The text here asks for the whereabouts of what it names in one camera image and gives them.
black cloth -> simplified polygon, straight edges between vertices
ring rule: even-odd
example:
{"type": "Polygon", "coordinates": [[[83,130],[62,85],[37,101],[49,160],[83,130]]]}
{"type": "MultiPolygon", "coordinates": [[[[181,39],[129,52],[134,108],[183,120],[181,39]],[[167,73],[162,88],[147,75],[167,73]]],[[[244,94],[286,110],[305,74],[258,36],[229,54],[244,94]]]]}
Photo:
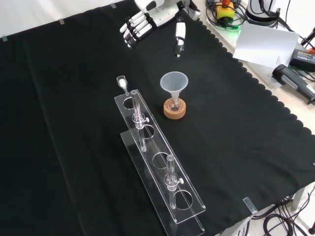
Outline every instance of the black cloth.
{"type": "MultiPolygon", "coordinates": [[[[24,235],[30,230],[24,225],[27,219],[30,224],[65,224],[71,233],[64,235],[163,235],[120,140],[127,126],[114,101],[123,93],[116,82],[119,75],[126,76],[129,90],[140,91],[203,200],[207,209],[199,218],[206,235],[249,216],[245,197],[262,209],[315,181],[310,130],[200,22],[183,14],[187,34],[180,58],[173,55],[176,21],[130,50],[119,28],[138,8],[133,1],[116,5],[69,17],[64,25],[52,23],[10,36],[0,44],[5,114],[0,121],[6,136],[20,138],[5,138],[1,144],[6,167],[2,180],[8,186],[2,198],[15,218],[2,216],[8,223],[0,226],[0,234],[14,224],[20,226],[15,235],[24,235]],[[13,62],[3,62],[8,57],[13,62]],[[187,113],[176,121],[162,111],[169,94],[159,80],[169,71],[189,78],[181,93],[187,113]],[[28,109],[34,106],[37,110],[28,109]],[[29,123],[11,128],[23,117],[29,123]],[[33,165],[42,172],[27,171],[33,165]],[[22,174],[20,169],[25,169],[24,178],[8,178],[22,174]],[[38,189],[11,198],[27,178],[38,189]],[[27,196],[38,197],[42,185],[50,191],[40,199],[46,204],[32,198],[36,215],[24,215],[27,196]],[[50,201],[57,193],[62,197],[54,208],[50,201]]],[[[42,228],[49,234],[49,227],[42,228]]]]}

acrylic test tube rack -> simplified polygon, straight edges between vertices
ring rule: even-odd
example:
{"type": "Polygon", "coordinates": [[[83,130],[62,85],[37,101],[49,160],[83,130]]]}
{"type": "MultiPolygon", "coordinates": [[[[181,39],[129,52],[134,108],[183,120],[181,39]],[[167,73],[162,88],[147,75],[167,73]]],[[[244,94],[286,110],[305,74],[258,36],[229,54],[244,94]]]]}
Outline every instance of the acrylic test tube rack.
{"type": "Polygon", "coordinates": [[[115,97],[129,128],[122,140],[168,236],[204,233],[197,215],[206,210],[138,90],[115,97]]]}

power adapter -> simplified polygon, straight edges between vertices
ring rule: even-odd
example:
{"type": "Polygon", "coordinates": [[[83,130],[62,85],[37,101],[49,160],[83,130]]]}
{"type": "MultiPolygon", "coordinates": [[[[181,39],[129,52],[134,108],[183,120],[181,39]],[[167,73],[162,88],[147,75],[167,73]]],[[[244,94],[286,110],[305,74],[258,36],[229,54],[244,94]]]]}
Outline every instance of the power adapter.
{"type": "Polygon", "coordinates": [[[298,49],[294,49],[291,62],[291,66],[296,66],[301,70],[306,70],[309,72],[315,71],[315,54],[308,52],[303,52],[298,49]]]}

robotic hand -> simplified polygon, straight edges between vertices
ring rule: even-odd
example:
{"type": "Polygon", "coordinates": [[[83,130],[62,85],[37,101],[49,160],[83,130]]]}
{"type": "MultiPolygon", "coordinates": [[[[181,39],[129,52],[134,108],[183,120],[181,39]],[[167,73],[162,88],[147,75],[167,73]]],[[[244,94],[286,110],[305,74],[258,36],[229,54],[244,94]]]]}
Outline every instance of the robotic hand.
{"type": "MultiPolygon", "coordinates": [[[[124,33],[124,40],[128,47],[135,47],[147,34],[153,29],[160,27],[168,21],[179,15],[181,9],[193,19],[197,20],[200,11],[193,2],[183,0],[135,0],[137,6],[141,9],[139,13],[126,20],[126,23],[120,28],[124,33]]],[[[177,17],[176,24],[176,44],[174,53],[177,57],[184,50],[184,41],[186,34],[186,25],[182,17],[177,17]]]]}

clear funnel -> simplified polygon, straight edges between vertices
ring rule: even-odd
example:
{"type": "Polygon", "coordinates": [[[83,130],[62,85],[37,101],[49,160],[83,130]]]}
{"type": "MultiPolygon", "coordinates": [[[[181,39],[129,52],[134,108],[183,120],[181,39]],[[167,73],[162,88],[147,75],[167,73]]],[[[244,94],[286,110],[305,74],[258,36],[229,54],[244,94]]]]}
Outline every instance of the clear funnel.
{"type": "Polygon", "coordinates": [[[168,91],[172,95],[172,98],[167,105],[168,109],[177,111],[182,108],[182,103],[178,99],[179,93],[187,86],[187,84],[188,77],[182,72],[172,71],[163,75],[160,85],[162,89],[168,91]]]}

